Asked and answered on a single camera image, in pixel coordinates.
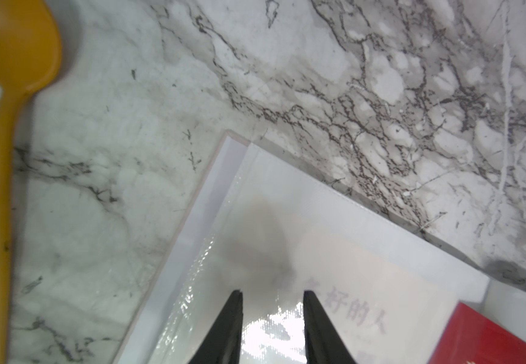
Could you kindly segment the dark red card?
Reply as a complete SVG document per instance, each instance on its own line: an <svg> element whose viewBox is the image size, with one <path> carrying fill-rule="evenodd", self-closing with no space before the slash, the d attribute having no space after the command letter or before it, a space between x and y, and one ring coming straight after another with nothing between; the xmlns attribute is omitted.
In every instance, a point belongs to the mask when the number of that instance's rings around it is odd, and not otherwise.
<svg viewBox="0 0 526 364"><path fill-rule="evenodd" d="M526 342L459 303L430 363L526 363Z"/></svg>

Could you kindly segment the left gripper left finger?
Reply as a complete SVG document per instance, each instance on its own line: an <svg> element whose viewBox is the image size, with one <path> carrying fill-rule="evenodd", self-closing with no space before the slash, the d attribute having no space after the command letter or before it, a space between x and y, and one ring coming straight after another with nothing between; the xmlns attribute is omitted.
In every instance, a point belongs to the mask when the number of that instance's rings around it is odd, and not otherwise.
<svg viewBox="0 0 526 364"><path fill-rule="evenodd" d="M233 291L189 364L238 364L243 333L243 293Z"/></svg>

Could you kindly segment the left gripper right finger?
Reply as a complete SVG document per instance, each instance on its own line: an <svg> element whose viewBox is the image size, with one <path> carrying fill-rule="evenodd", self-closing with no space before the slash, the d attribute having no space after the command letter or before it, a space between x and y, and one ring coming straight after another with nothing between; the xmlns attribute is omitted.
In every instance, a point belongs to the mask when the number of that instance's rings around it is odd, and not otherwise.
<svg viewBox="0 0 526 364"><path fill-rule="evenodd" d="M313 291L303 295L305 354L308 364L355 364Z"/></svg>

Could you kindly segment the white photo album book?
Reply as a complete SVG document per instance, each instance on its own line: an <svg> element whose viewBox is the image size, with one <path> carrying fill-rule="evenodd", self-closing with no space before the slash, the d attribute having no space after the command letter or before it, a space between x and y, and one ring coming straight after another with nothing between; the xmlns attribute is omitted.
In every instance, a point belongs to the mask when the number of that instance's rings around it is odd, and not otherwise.
<svg viewBox="0 0 526 364"><path fill-rule="evenodd" d="M225 133L115 357L187 363L233 291L242 363L304 363L313 291L357 363L526 363L526 293Z"/></svg>

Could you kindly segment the beige card red text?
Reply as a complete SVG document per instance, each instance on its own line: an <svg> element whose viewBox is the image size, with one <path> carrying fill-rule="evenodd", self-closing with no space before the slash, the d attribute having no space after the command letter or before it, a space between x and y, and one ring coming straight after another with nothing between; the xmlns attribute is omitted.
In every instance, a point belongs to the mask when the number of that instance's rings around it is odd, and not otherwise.
<svg viewBox="0 0 526 364"><path fill-rule="evenodd" d="M454 294L317 228L284 232L296 290L314 291L358 362L427 363Z"/></svg>

